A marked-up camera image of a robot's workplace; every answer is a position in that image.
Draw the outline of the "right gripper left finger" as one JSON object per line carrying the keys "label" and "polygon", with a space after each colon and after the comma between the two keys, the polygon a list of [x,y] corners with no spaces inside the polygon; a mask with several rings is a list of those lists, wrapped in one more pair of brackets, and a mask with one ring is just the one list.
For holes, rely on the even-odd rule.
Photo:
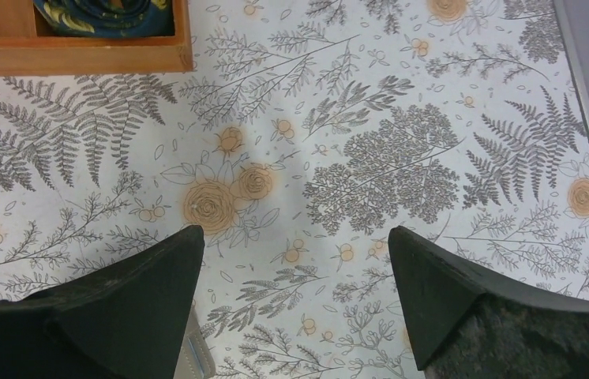
{"label": "right gripper left finger", "polygon": [[204,256],[187,227],[85,276],[0,300],[0,378],[172,378]]}

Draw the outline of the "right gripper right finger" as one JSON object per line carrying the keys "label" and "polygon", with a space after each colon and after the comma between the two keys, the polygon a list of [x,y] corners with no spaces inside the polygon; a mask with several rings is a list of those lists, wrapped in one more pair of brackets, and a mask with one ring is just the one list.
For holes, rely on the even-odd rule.
{"label": "right gripper right finger", "polygon": [[589,378],[589,301],[511,279],[405,227],[388,252],[428,378]]}

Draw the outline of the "grey leather card holder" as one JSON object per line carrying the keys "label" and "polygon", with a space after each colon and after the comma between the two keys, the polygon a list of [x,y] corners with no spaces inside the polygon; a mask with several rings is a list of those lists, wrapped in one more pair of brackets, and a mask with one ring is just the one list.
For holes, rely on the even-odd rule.
{"label": "grey leather card holder", "polygon": [[216,366],[211,352],[202,336],[201,327],[194,308],[186,323],[174,372],[174,379],[209,379],[216,375]]}

